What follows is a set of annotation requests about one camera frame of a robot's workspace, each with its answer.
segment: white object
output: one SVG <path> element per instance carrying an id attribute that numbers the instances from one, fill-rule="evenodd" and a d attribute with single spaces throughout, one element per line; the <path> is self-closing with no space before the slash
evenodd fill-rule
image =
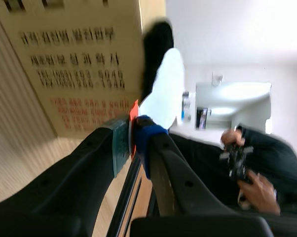
<path id="1" fill-rule="evenodd" d="M 147 115 L 156 124 L 169 129 L 175 118 L 181 120 L 184 91 L 184 62 L 179 50 L 171 48 L 157 70 L 152 93 L 139 107 L 139 115 Z"/>

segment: black jacket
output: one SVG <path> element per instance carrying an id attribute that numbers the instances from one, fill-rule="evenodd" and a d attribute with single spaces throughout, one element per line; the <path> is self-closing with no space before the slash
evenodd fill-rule
<path id="1" fill-rule="evenodd" d="M 247 155 L 245 165 L 264 175 L 282 193 L 297 189 L 297 156 L 283 141 L 260 132 L 238 127 L 245 138 L 245 146 L 254 152 Z M 225 162 L 219 160 L 223 150 L 217 146 L 170 135 L 190 167 L 209 190 L 225 205 L 237 205 L 239 187 L 230 180 Z"/>

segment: blue clip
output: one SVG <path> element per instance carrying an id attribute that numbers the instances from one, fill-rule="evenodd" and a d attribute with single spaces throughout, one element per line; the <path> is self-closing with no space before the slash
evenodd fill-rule
<path id="1" fill-rule="evenodd" d="M 150 119 L 150 117 L 140 116 L 137 119 Z M 140 156 L 146 177 L 148 179 L 150 179 L 150 175 L 149 175 L 149 157 L 147 152 L 147 144 L 151 136 L 161 134 L 161 133 L 166 133 L 168 135 L 168 131 L 165 128 L 156 124 L 144 126 L 141 129 L 135 130 L 135 145 L 136 145 L 137 153 Z"/>

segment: ceiling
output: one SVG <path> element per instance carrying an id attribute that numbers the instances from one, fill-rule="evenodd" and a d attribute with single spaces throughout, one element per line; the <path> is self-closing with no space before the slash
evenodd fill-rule
<path id="1" fill-rule="evenodd" d="M 297 64 L 297 0 L 166 0 L 186 64 Z"/>
<path id="2" fill-rule="evenodd" d="M 270 95 L 270 83 L 225 82 L 218 87 L 197 83 L 196 107 L 212 110 L 212 120 L 230 119 L 230 116 Z"/>

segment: mirror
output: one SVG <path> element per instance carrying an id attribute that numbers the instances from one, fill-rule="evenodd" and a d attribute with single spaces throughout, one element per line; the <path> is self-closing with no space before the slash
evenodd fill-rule
<path id="1" fill-rule="evenodd" d="M 195 128 L 227 130 L 242 124 L 270 134 L 270 88 L 259 82 L 198 83 Z"/>

